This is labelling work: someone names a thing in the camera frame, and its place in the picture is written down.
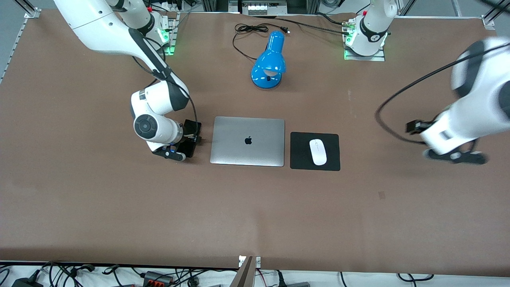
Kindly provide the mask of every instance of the brown tabletop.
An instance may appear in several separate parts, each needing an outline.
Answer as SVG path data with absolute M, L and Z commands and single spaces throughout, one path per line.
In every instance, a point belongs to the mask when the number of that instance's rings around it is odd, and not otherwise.
M 347 19 L 351 14 L 335 17 Z M 294 20 L 336 28 L 320 17 Z M 289 27 L 287 73 L 250 80 L 234 25 Z M 264 269 L 507 276 L 510 133 L 484 137 L 483 166 L 426 160 L 374 120 L 398 89 L 492 33 L 479 19 L 395 19 L 386 62 L 343 60 L 342 38 L 292 23 L 192 14 L 167 62 L 189 87 L 203 144 L 177 163 L 133 131 L 130 96 L 151 76 L 88 50 L 59 12 L 29 20 L 0 85 L 0 258 Z M 254 57 L 266 35 L 240 37 Z M 392 102 L 398 131 L 454 101 L 450 70 Z M 216 116 L 283 118 L 282 168 L 209 163 Z M 169 114 L 193 119 L 189 105 Z M 339 172 L 292 170 L 290 133 L 335 133 Z

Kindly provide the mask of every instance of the silver laptop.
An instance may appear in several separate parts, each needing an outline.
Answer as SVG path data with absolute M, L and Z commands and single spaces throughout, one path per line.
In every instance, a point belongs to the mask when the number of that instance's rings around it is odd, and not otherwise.
M 285 121 L 217 116 L 211 163 L 284 166 Z

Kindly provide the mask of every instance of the desk lamp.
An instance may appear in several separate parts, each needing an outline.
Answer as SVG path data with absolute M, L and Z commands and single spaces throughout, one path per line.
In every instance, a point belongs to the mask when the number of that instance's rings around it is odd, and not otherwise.
M 282 55 L 284 40 L 284 34 L 280 31 L 273 31 L 269 35 L 266 50 L 251 69 L 251 80 L 257 87 L 271 89 L 280 83 L 282 73 L 286 71 Z

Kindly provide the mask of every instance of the black mouse pad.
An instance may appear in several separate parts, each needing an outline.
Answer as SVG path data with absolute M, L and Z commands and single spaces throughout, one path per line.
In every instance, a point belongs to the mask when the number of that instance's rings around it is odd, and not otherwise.
M 310 151 L 310 140 L 320 139 L 326 150 L 327 161 L 315 165 Z M 290 168 L 295 170 L 339 171 L 340 144 L 337 134 L 290 133 Z

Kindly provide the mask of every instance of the computer mouse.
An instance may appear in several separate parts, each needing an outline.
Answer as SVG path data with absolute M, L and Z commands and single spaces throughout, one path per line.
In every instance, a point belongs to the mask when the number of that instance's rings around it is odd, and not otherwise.
M 326 149 L 320 139 L 310 140 L 310 152 L 315 165 L 324 165 L 327 162 Z

